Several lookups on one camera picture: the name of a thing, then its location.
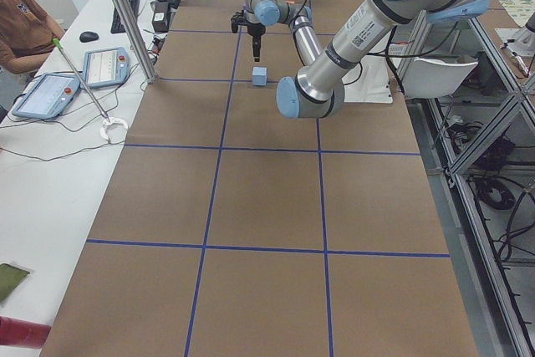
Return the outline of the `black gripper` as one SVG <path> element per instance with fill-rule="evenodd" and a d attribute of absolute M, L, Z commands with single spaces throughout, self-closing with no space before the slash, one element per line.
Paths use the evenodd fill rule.
<path fill-rule="evenodd" d="M 259 21 L 254 12 L 243 11 L 247 33 L 252 36 L 252 54 L 254 59 L 260 59 L 262 36 L 266 33 L 266 27 Z"/>

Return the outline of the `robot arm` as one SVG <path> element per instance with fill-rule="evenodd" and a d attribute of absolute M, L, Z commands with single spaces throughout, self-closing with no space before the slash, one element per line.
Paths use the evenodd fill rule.
<path fill-rule="evenodd" d="M 303 3 L 294 4 L 284 0 L 244 0 L 242 11 L 232 17 L 232 31 L 239 26 L 246 28 L 252 37 L 252 56 L 260 61 L 262 36 L 266 28 L 276 24 L 288 26 L 294 46 L 302 65 L 310 65 L 320 54 L 322 48 L 312 25 L 312 12 Z"/>
<path fill-rule="evenodd" d="M 293 25 L 294 42 L 304 66 L 281 79 L 277 106 L 287 118 L 324 118 L 344 102 L 344 76 L 396 25 L 426 12 L 430 23 L 458 21 L 483 14 L 490 0 L 364 0 L 331 42 L 322 48 L 307 17 Z"/>

